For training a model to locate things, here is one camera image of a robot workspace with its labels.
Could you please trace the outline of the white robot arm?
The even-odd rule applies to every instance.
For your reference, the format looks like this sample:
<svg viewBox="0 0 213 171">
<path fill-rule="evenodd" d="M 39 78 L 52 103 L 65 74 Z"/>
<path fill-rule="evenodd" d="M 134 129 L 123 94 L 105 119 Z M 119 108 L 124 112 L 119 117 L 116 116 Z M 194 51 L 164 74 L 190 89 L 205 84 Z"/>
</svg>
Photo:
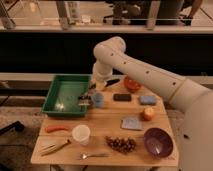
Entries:
<svg viewBox="0 0 213 171">
<path fill-rule="evenodd" d="M 181 171 L 213 171 L 213 90 L 132 58 L 125 50 L 126 43 L 118 36 L 96 44 L 93 80 L 104 83 L 116 69 L 183 112 L 178 168 Z"/>
</svg>

